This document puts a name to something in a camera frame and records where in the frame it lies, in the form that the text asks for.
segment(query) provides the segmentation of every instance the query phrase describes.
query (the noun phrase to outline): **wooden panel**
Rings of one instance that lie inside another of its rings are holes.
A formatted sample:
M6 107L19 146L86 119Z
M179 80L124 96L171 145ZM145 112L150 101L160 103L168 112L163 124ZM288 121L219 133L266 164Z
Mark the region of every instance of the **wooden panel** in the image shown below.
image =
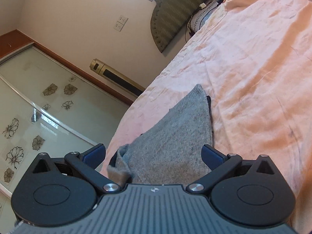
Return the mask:
M39 44L38 42L34 41L33 39L29 38L27 35L23 34L19 30L14 30L12 32L6 33L0 36L0 58L4 57L7 54L10 54L12 51L19 49L29 43L34 42L34 47L38 48L43 53L47 54L57 62L61 63L65 67L69 68L73 72L77 73L78 75L82 76L84 79L88 80L89 82L93 83L100 89L106 91L108 94L112 95L113 97L119 99L120 101L124 102L127 105L132 105L133 101L129 98L125 97L124 95L120 94L119 92L115 91L114 89L110 88L106 84L102 83L101 81L97 80L87 72L81 70L80 68L76 67L69 61L63 59L56 53L52 52L48 48L44 47L43 45Z
M16 30L0 36L0 58L31 42L32 40Z

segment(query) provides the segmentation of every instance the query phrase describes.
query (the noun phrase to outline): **bed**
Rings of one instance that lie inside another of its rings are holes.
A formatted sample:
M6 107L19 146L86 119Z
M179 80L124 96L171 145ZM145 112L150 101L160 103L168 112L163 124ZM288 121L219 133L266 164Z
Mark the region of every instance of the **bed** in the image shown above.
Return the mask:
M311 1L226 0L128 109L101 173L200 83L212 99L214 147L270 155L297 197L290 224L311 231Z

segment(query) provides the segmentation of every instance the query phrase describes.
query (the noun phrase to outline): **wall outlet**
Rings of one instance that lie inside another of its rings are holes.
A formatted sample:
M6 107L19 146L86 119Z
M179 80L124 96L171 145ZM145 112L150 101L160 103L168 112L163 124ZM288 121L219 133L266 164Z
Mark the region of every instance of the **wall outlet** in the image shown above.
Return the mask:
M124 25L120 22L116 22L114 25L114 29L117 30L118 32L120 32L123 27Z
M122 23L122 24L124 25L124 24L127 22L127 20L128 20L127 17L121 15L121 16L118 18L117 22Z

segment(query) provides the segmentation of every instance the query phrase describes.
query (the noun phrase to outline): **gray knit sweater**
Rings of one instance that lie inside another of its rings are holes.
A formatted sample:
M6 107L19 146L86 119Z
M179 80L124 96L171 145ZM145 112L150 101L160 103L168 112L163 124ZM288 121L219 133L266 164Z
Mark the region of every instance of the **gray knit sweater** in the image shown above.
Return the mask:
M121 186L131 181L187 186L210 172L201 149L212 140L207 97L198 84L154 127L118 149L108 176Z

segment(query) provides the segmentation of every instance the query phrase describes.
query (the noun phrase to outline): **folded clothing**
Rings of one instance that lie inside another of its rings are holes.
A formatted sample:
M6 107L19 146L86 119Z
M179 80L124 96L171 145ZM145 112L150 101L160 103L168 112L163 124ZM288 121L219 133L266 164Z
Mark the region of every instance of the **folded clothing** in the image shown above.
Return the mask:
M201 149L212 145L210 97L201 85L186 95L150 130L120 147L107 167L108 177L121 186L183 184L210 172Z

